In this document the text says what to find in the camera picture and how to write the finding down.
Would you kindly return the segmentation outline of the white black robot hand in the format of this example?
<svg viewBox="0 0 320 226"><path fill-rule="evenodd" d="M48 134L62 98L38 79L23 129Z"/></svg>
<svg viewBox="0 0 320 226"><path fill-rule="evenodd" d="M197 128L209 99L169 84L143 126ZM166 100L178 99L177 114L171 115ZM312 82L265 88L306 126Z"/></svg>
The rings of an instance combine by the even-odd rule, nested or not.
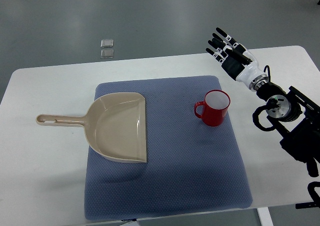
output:
<svg viewBox="0 0 320 226"><path fill-rule="evenodd" d="M259 68L253 54L222 29L216 28L208 44L210 48L206 48L206 51L233 80L244 83L249 90L257 91L270 81L270 77Z"/></svg>

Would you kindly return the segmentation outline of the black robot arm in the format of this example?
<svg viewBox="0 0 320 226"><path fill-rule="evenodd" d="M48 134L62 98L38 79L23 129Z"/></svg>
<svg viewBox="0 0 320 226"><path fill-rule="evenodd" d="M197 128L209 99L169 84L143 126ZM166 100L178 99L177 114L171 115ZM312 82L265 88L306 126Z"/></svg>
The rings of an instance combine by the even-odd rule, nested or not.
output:
<svg viewBox="0 0 320 226"><path fill-rule="evenodd" d="M254 125L262 131L276 130L279 142L295 160L306 165L311 177L320 172L320 107L293 86L285 92L271 82L270 68L265 66L267 78L257 84L256 94L265 101L253 115Z"/></svg>

